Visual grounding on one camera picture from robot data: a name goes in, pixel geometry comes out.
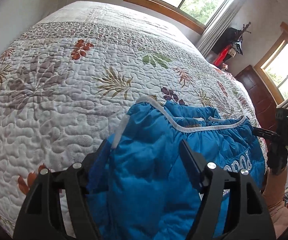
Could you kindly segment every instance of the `tree foliage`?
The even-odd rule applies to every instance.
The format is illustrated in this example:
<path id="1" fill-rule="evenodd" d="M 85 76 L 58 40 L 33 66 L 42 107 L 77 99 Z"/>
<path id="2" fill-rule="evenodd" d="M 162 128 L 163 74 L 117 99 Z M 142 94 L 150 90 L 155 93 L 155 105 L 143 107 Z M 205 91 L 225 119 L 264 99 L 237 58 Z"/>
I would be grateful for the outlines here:
<path id="1" fill-rule="evenodd" d="M 286 100 L 288 98 L 288 91 L 282 91 L 281 94 L 282 94 L 284 100 Z"/>
<path id="2" fill-rule="evenodd" d="M 267 69 L 266 73 L 271 77 L 276 86 L 278 86 L 283 81 L 283 77 L 273 73 L 271 68 Z"/>
<path id="3" fill-rule="evenodd" d="M 218 4 L 218 0 L 185 0 L 180 9 L 205 24 Z"/>

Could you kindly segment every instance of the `mattress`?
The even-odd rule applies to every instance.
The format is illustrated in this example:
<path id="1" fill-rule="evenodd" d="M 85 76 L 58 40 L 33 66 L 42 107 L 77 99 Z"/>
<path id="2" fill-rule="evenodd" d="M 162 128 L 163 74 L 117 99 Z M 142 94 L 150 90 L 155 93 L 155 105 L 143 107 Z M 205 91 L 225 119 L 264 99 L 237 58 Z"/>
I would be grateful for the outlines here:
<path id="1" fill-rule="evenodd" d="M 75 2 L 9 46 L 0 57 L 0 224 L 10 235 L 38 171 L 60 171 L 95 152 L 140 96 L 212 106 L 224 119 L 246 115 L 259 126 L 233 77 L 175 26 L 134 10 Z"/>

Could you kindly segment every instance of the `blue fabric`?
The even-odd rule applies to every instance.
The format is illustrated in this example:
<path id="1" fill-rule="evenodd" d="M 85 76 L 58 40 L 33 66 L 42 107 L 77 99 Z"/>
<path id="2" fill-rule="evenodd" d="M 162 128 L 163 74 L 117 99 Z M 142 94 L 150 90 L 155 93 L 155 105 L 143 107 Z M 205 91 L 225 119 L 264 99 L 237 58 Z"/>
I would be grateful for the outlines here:
<path id="1" fill-rule="evenodd" d="M 208 127 L 235 124 L 220 118 L 213 108 L 180 106 L 167 101 L 164 109 L 183 126 Z M 234 128 L 180 132 L 149 103 L 133 105 L 129 122 L 116 149 L 111 150 L 101 184 L 108 190 L 88 196 L 91 213 L 104 239 L 185 239 L 201 203 L 179 157 L 179 143 L 203 154 L 220 167 L 240 163 L 243 155 L 258 186 L 265 171 L 264 157 L 252 126 L 246 119 Z M 193 118 L 204 118 L 199 121 Z M 228 208 L 223 197 L 214 236 L 222 234 Z"/>
<path id="2" fill-rule="evenodd" d="M 113 140 L 114 136 L 110 136 L 107 139 L 93 166 L 89 169 L 87 184 L 87 190 L 89 192 L 98 187 L 98 184 L 105 170 L 109 155 L 111 153 L 111 143 L 113 142 Z"/>

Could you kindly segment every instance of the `white elastic trim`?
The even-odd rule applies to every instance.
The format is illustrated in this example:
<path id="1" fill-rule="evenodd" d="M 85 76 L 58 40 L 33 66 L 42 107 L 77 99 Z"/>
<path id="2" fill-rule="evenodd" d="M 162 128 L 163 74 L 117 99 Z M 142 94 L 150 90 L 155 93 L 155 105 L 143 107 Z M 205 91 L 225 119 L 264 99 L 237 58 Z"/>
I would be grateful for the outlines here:
<path id="1" fill-rule="evenodd" d="M 136 104 L 138 103 L 148 103 L 154 108 L 156 108 L 158 111 L 160 111 L 166 119 L 170 122 L 170 124 L 178 131 L 180 132 L 185 132 L 185 133 L 191 133 L 191 132 L 198 132 L 198 131 L 210 131 L 210 130 L 223 130 L 223 129 L 229 129 L 229 128 L 235 128 L 241 125 L 245 120 L 246 116 L 243 116 L 240 121 L 238 121 L 235 124 L 229 124 L 229 125 L 216 125 L 216 126 L 204 126 L 204 127 L 182 127 L 178 125 L 173 118 L 165 111 L 165 109 L 153 98 L 144 96 L 140 97 L 137 101 Z"/>
<path id="2" fill-rule="evenodd" d="M 111 144 L 112 149 L 116 149 L 117 145 L 119 144 L 122 134 L 128 124 L 129 118 L 130 116 L 126 114 L 123 116 L 122 120 L 120 121 L 119 126 L 117 127 L 117 130 L 115 132 L 114 141 Z"/>
<path id="3" fill-rule="evenodd" d="M 213 121 L 213 122 L 223 122 L 223 121 L 226 121 L 224 119 L 218 119 L 218 118 L 214 118 L 214 117 L 209 117 L 208 118 L 209 121 Z"/>
<path id="4" fill-rule="evenodd" d="M 177 119 L 186 119 L 186 118 L 191 118 L 191 117 L 177 117 L 177 116 L 173 116 L 173 118 L 177 118 Z M 196 120 L 196 121 L 205 121 L 205 119 L 204 118 L 202 118 L 202 117 L 199 117 L 199 118 L 197 118 L 197 117 L 194 117 L 194 118 L 192 118 L 192 119 L 194 119 L 194 120 Z"/>

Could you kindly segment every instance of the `metal screw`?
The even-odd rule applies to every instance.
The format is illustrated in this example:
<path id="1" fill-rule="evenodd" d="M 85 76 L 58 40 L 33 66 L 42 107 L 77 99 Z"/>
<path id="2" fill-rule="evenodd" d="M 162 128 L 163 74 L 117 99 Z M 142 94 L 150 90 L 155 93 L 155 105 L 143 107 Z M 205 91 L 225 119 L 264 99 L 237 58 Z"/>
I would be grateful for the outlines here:
<path id="1" fill-rule="evenodd" d="M 242 174 L 242 175 L 248 175 L 248 170 L 242 169 L 242 170 L 241 170 L 241 174 Z"/>
<path id="2" fill-rule="evenodd" d="M 216 168 L 216 164 L 215 163 L 208 163 L 207 167 L 209 167 L 211 170 Z"/>
<path id="3" fill-rule="evenodd" d="M 73 168 L 74 169 L 80 169 L 82 167 L 82 163 L 74 163 Z"/>
<path id="4" fill-rule="evenodd" d="M 39 173 L 42 175 L 46 175 L 48 173 L 48 169 L 42 169 Z"/>

